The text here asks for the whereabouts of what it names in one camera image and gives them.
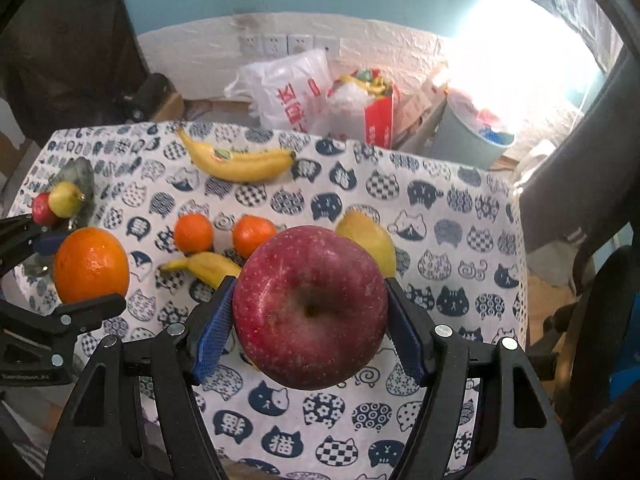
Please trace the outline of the wall power sockets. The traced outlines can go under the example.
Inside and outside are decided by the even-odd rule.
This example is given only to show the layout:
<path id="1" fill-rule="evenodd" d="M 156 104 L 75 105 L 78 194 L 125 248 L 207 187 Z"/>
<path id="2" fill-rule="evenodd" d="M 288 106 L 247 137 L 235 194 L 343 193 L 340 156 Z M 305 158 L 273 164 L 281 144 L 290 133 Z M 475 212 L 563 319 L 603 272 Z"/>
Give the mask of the wall power sockets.
<path id="1" fill-rule="evenodd" d="M 284 58 L 319 49 L 329 60 L 340 56 L 340 40 L 329 36 L 305 34 L 245 34 L 239 36 L 242 55 L 250 58 Z"/>

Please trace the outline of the small yellow pear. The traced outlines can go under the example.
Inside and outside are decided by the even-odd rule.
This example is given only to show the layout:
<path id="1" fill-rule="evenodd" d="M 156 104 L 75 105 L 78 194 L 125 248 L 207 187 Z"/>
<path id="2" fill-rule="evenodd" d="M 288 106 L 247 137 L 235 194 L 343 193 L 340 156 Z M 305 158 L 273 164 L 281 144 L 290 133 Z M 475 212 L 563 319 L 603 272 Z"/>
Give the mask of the small yellow pear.
<path id="1" fill-rule="evenodd" d="M 396 276 L 396 252 L 390 234 L 358 210 L 346 212 L 335 232 L 362 247 L 378 264 L 384 278 Z"/>

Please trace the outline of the bright red apple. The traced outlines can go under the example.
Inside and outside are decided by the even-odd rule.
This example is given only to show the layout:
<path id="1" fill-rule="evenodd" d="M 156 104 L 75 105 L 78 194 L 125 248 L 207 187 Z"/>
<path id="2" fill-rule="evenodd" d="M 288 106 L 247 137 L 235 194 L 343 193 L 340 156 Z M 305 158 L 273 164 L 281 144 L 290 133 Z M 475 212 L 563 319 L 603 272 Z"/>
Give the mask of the bright red apple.
<path id="1" fill-rule="evenodd" d="M 40 226 L 50 228 L 58 223 L 58 216 L 49 206 L 49 196 L 47 192 L 38 194 L 32 201 L 32 218 Z"/>

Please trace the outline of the grey green trash bin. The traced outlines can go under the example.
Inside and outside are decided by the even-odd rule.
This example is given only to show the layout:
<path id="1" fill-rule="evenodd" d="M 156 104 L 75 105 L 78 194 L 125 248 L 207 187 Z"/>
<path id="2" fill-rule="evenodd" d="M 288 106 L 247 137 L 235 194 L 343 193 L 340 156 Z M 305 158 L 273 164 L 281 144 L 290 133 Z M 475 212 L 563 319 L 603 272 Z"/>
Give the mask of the grey green trash bin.
<path id="1" fill-rule="evenodd" d="M 500 129 L 500 120 L 484 115 L 472 100 L 450 90 L 431 146 L 429 158 L 487 170 L 515 143 L 514 134 Z"/>

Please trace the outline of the dark hanging cloth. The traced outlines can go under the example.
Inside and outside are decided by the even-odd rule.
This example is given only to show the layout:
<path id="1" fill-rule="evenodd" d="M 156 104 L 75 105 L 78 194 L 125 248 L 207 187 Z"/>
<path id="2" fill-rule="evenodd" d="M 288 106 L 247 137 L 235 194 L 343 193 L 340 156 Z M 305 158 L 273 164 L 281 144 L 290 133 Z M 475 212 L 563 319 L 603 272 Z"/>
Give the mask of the dark hanging cloth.
<path id="1" fill-rule="evenodd" d="M 1 97 L 35 144 L 126 122 L 147 76 L 122 0 L 1 0 Z"/>

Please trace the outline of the dark red apple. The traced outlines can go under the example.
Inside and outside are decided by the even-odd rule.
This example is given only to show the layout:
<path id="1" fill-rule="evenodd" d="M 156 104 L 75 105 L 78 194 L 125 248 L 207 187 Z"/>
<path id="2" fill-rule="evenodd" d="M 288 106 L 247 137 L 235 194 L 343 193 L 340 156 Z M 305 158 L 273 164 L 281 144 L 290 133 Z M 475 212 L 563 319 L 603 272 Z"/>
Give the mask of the dark red apple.
<path id="1" fill-rule="evenodd" d="M 375 260 L 320 226 L 287 229 L 258 247 L 232 299 L 235 333 L 250 362 L 298 390 L 335 386 L 368 365 L 387 313 Z"/>

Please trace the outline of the white plastic shopping bag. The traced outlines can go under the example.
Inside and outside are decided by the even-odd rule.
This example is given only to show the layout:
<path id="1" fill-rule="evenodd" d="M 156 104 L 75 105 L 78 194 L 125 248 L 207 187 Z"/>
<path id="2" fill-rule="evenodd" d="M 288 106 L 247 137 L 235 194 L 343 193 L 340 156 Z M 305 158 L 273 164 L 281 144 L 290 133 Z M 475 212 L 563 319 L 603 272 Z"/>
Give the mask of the white plastic shopping bag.
<path id="1" fill-rule="evenodd" d="M 240 67 L 224 97 L 249 99 L 264 129 L 309 132 L 326 108 L 332 84 L 326 52 L 314 49 Z"/>

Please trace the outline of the green glass bowl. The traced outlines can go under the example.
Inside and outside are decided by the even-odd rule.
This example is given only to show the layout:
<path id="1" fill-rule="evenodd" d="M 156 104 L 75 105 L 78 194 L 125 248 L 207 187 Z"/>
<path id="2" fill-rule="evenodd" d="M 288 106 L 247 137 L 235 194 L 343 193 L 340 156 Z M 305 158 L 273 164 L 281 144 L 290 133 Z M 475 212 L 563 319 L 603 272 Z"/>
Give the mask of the green glass bowl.
<path id="1" fill-rule="evenodd" d="M 96 184 L 88 158 L 69 160 L 50 180 L 48 206 L 67 231 L 88 226 L 96 210 Z"/>

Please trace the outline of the black device on wooden box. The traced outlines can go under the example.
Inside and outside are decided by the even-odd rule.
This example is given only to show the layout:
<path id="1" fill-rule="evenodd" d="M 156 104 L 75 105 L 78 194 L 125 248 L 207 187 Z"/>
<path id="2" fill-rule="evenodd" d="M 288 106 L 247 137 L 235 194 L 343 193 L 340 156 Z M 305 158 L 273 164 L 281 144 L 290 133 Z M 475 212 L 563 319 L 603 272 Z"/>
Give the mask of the black device on wooden box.
<path id="1" fill-rule="evenodd" d="M 182 95 L 163 74 L 152 73 L 133 96 L 122 98 L 130 122 L 170 122 L 183 118 Z"/>

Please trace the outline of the banana with sticker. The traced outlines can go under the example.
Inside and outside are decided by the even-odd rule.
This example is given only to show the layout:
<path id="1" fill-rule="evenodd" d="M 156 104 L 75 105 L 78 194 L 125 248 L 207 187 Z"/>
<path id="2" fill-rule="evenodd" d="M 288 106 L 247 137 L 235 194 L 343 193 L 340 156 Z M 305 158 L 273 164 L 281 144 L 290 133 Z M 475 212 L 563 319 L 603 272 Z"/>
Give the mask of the banana with sticker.
<path id="1" fill-rule="evenodd" d="M 177 136 L 188 152 L 191 162 L 204 174 L 232 183 L 268 181 L 288 171 L 294 164 L 295 152 L 290 148 L 274 148 L 259 153 L 242 153 L 217 148 L 193 140 L 182 127 Z"/>

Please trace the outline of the cat pattern tablecloth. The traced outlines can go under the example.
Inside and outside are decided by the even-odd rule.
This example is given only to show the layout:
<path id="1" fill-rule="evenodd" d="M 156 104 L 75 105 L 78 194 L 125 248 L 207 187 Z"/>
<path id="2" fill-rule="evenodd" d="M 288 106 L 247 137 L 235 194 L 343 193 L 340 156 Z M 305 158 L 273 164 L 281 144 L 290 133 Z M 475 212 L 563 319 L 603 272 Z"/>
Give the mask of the cat pattern tablecloth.
<path id="1" fill-rule="evenodd" d="M 82 157 L 94 174 L 90 222 L 116 236 L 129 259 L 126 311 L 80 338 L 87 361 L 108 334 L 156 335 L 182 322 L 212 290 L 186 271 L 164 272 L 178 258 L 174 226 L 201 214 L 214 249 L 238 253 L 233 227 L 246 216 L 281 231 L 304 226 L 262 278 L 286 282 L 288 295 L 333 299 L 358 289 L 369 265 L 349 259 L 336 235 L 353 211 L 369 216 L 393 242 L 396 278 L 408 298 L 463 337 L 494 344 L 526 336 L 525 252 L 518 206 L 498 174 L 347 141 L 234 125 L 188 125 L 188 133 L 230 150 L 294 151 L 294 165 L 260 183 L 231 183 L 190 161 L 173 124 L 56 132 L 18 189 L 11 210 L 26 214 L 66 162 Z M 280 386 L 247 362 L 230 339 L 218 368 L 194 392 L 217 451 L 288 479 L 386 479 L 416 420 L 423 390 L 384 340 L 370 364 L 326 389 Z"/>

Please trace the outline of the small tangerine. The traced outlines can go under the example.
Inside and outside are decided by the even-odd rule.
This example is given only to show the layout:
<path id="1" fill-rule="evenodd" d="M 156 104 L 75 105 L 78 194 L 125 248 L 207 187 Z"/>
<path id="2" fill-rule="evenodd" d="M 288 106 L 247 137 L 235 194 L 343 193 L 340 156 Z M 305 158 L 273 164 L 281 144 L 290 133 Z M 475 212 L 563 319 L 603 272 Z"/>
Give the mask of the small tangerine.
<path id="1" fill-rule="evenodd" d="M 175 223 L 174 240 L 184 254 L 208 252 L 214 246 L 214 229 L 204 214 L 184 214 Z"/>
<path id="2" fill-rule="evenodd" d="M 244 214 L 232 229 L 232 245 L 243 259 L 248 259 L 262 243 L 277 234 L 278 229 L 270 220 Z"/>

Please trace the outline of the red white trash box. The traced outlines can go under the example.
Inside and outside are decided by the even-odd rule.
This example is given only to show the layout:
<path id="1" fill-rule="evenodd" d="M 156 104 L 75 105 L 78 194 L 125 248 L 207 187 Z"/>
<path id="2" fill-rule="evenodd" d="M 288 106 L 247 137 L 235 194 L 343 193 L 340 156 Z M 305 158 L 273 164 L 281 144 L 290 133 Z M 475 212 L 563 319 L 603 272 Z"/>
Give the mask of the red white trash box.
<path id="1" fill-rule="evenodd" d="M 342 75 L 326 94 L 326 128 L 331 138 L 391 148 L 397 87 L 377 68 Z"/>

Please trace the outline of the large orange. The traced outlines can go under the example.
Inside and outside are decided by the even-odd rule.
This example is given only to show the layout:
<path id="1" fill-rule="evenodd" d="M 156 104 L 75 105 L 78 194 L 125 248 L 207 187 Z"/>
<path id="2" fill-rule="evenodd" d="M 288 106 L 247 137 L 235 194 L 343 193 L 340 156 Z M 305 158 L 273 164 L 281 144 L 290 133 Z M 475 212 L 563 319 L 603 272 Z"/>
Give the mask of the large orange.
<path id="1" fill-rule="evenodd" d="M 52 280 L 62 304 L 117 294 L 129 288 L 128 257 L 113 234 L 82 228 L 70 234 L 53 258 Z"/>

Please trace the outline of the plain yellow banana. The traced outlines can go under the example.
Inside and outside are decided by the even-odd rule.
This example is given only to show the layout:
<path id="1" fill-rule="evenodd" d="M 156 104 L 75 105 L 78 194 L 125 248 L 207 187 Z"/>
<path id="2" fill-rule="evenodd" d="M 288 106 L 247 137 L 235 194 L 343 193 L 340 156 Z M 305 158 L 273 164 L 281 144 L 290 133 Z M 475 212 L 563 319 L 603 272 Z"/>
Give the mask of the plain yellow banana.
<path id="1" fill-rule="evenodd" d="M 199 252 L 164 263 L 162 272 L 189 271 L 200 281 L 217 289 L 227 276 L 237 278 L 242 269 L 231 259 L 214 252 Z"/>

